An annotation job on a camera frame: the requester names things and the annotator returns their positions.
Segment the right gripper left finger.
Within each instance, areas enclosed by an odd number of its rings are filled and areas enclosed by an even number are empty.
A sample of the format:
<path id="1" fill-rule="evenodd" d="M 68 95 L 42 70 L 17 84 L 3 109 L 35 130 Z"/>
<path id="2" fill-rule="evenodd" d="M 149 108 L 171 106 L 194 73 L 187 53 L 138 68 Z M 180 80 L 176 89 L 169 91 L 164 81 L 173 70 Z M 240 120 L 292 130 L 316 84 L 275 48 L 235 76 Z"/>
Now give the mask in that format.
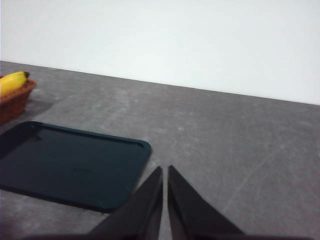
<path id="1" fill-rule="evenodd" d="M 163 169 L 157 167 L 121 207 L 88 233 L 92 240 L 157 240 L 163 210 Z"/>

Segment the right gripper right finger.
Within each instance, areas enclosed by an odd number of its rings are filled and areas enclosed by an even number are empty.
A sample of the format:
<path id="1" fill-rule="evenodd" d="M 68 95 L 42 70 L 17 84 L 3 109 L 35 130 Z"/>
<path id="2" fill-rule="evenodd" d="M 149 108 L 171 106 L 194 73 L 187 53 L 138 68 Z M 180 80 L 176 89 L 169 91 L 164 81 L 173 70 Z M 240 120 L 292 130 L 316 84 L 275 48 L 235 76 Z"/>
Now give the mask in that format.
<path id="1" fill-rule="evenodd" d="M 246 235 L 204 200 L 173 165 L 168 167 L 167 207 L 174 240 L 220 240 Z"/>

